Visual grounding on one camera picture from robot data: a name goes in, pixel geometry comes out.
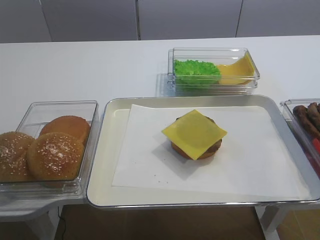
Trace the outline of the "yellow cheese slice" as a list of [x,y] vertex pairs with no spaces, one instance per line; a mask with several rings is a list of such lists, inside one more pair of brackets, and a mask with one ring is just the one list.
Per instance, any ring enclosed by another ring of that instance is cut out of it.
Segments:
[[220,85],[245,85],[257,76],[256,66],[248,51],[243,56],[221,57],[215,62],[221,74]]
[[192,110],[161,131],[190,159],[198,160],[227,135],[211,118]]

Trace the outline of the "clear lettuce cheese container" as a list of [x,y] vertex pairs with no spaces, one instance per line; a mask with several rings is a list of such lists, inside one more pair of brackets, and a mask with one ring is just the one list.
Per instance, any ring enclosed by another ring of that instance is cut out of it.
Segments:
[[256,67],[257,75],[255,80],[249,81],[247,84],[176,84],[174,76],[174,60],[198,60],[201,62],[210,62],[217,66],[216,60],[227,56],[242,57],[246,48],[203,48],[203,47],[175,47],[168,51],[168,84],[176,95],[247,95],[251,94],[258,86],[260,73]]

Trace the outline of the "green lettuce leaf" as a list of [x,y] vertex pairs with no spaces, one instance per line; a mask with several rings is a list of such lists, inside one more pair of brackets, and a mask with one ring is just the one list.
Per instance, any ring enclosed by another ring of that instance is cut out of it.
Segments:
[[212,62],[199,60],[174,60],[175,82],[179,85],[217,84],[221,71]]

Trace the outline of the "bottom bun on tray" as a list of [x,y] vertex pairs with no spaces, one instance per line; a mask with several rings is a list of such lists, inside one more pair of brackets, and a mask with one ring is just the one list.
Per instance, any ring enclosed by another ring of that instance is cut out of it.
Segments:
[[[181,155],[182,157],[184,157],[185,159],[188,159],[188,160],[191,160],[192,158],[190,157],[190,156],[188,156],[185,152],[183,153],[183,152],[181,152],[181,150],[179,150],[179,149],[174,149],[179,155]],[[206,158],[209,158],[209,157],[211,157],[211,156],[213,156],[214,154],[208,154],[208,153],[206,153],[205,155],[204,155],[204,153],[199,157],[199,158],[197,158],[197,160],[203,160],[203,159],[206,159]]]

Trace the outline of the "plain bun half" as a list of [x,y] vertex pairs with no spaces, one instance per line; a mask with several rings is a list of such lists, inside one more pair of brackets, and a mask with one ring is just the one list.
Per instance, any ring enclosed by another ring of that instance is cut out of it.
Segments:
[[86,144],[90,125],[82,117],[65,115],[55,118],[47,123],[40,131],[40,136],[48,133],[65,133],[78,139],[83,145]]

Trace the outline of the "white metal serving tray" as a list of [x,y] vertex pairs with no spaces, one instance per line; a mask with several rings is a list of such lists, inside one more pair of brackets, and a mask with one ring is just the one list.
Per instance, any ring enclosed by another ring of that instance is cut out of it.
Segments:
[[[264,108],[306,183],[308,199],[274,199],[234,193],[214,193],[161,188],[114,186],[113,178],[124,141],[132,105],[147,108],[253,107]],[[98,208],[146,208],[213,205],[275,205],[312,203],[320,198],[320,180],[291,132],[276,103],[262,95],[118,98],[107,103],[87,187],[88,201]]]

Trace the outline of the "white paper sheet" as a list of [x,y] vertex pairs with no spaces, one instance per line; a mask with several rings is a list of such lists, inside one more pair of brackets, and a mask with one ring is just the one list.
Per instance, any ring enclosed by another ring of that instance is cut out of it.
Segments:
[[284,141],[260,106],[200,107],[226,130],[222,145],[203,160],[188,160],[171,147],[163,129],[189,108],[132,105],[112,184],[117,187],[308,199]]

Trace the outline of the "right sesame bun top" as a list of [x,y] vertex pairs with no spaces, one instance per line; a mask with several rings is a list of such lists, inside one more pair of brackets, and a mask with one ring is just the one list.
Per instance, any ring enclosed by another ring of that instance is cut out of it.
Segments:
[[84,149],[84,145],[69,134],[46,133],[29,146],[27,166],[39,181],[74,180],[81,167]]

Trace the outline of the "sesame bun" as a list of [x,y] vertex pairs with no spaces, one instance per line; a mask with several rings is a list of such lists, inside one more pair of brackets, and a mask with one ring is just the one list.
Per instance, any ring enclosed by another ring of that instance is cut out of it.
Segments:
[[27,151],[35,139],[22,132],[0,135],[0,181],[31,182],[34,180],[27,163]]
[[27,166],[39,181],[74,180],[81,167],[84,149],[84,145],[69,134],[46,133],[29,146]]

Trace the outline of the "clear bun container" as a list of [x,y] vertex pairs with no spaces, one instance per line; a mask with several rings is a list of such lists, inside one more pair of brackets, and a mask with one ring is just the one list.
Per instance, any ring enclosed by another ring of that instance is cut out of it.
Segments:
[[0,182],[0,194],[9,198],[40,198],[78,196],[85,192],[91,173],[99,136],[99,105],[96,101],[34,102],[27,109],[14,132],[27,134],[36,140],[42,128],[61,116],[77,116],[90,125],[84,145],[78,175],[73,180],[34,180],[25,182]]

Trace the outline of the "left brown patty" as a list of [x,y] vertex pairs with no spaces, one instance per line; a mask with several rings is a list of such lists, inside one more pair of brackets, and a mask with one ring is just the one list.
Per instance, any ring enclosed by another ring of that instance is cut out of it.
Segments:
[[320,139],[320,132],[309,120],[307,108],[303,105],[297,105],[293,108],[293,115],[301,127],[309,134],[310,137]]

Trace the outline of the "clear patty tomato container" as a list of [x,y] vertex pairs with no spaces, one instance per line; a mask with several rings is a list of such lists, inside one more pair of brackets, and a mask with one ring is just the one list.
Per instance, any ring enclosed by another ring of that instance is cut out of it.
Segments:
[[320,103],[318,98],[307,98],[307,99],[289,99],[280,103],[282,107],[282,114],[292,131],[294,137],[298,141],[299,145],[303,149],[306,158],[309,160],[310,165],[312,166],[315,173],[320,175],[320,155],[315,151],[312,146],[311,139],[312,137],[301,127],[298,120],[293,114],[293,108],[295,106],[303,105],[307,108],[311,103],[316,102]]

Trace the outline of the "left sesame bun top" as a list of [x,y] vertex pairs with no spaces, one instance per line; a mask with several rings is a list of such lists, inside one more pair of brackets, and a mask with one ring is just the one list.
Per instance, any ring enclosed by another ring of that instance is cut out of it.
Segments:
[[27,163],[27,151],[35,139],[22,132],[0,135],[0,181],[31,182],[34,180]]

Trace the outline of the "middle brown patty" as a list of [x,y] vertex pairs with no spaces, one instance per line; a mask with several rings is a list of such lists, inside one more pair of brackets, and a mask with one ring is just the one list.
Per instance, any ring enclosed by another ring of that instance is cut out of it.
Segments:
[[307,114],[310,118],[310,121],[316,127],[316,129],[320,130],[320,112],[318,111],[318,104],[316,102],[312,102],[307,107]]

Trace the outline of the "left red tomato slice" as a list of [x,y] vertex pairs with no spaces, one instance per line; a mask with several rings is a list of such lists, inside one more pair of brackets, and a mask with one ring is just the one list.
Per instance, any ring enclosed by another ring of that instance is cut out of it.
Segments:
[[320,155],[320,140],[312,137],[310,141],[317,154]]

